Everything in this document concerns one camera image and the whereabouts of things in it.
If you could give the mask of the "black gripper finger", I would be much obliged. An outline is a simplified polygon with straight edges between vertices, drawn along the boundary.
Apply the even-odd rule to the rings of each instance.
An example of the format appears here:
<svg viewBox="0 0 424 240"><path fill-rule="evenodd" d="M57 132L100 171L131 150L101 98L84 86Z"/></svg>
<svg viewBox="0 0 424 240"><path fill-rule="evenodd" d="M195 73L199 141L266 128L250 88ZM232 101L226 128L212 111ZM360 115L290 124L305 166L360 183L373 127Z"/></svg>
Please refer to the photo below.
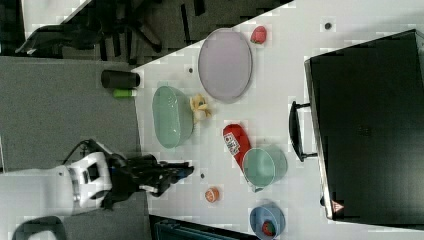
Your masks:
<svg viewBox="0 0 424 240"><path fill-rule="evenodd" d="M171 185L178 183L182 180L182 176L165 176L161 179L155 179L146 185L148 191L154 197L160 197L165 193Z"/></svg>
<svg viewBox="0 0 424 240"><path fill-rule="evenodd" d="M170 163L160 161L158 163L158 169L160 171L176 171L177 173L191 174L194 171L194 167L190 166L188 162Z"/></svg>

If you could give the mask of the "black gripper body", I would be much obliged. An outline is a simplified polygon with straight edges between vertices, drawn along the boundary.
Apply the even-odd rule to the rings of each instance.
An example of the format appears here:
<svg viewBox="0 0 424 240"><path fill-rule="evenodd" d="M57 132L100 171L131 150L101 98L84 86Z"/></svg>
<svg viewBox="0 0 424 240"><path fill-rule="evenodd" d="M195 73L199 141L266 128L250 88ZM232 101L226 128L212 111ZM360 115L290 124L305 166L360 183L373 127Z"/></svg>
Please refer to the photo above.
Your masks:
<svg viewBox="0 0 424 240"><path fill-rule="evenodd" d="M129 159L110 160L112 188L102 200L101 207L112 210L115 203L128 200L141 190L156 193L158 187L159 164L155 156L148 154Z"/></svg>

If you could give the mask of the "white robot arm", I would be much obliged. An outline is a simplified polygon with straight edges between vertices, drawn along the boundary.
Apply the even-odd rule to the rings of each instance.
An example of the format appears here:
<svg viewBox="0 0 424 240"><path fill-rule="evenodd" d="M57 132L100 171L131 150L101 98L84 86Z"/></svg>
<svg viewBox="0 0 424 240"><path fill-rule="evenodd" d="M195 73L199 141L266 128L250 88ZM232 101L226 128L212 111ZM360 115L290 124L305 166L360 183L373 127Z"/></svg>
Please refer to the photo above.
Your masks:
<svg viewBox="0 0 424 240"><path fill-rule="evenodd" d="M193 171L187 162L158 161L153 155L126 160L95 152L69 165L3 173L1 209L24 217L111 209L139 191L160 196Z"/></svg>

